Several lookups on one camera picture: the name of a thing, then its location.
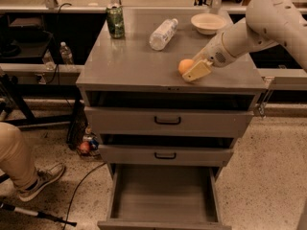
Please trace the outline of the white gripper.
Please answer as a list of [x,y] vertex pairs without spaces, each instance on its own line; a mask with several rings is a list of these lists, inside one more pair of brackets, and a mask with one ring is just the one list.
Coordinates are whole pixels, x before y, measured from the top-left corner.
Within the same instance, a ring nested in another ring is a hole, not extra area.
[[226,67],[230,56],[223,45],[223,35],[216,34],[193,56],[194,64],[181,75],[185,81],[195,81],[211,73],[211,65]]

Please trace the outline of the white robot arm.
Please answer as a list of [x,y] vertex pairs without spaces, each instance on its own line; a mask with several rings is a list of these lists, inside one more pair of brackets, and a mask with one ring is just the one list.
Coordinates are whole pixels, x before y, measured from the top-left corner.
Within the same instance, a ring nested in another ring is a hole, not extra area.
[[281,45],[307,71],[307,21],[291,0],[250,0],[246,16],[216,34],[193,58],[179,63],[185,81],[195,81],[237,58]]

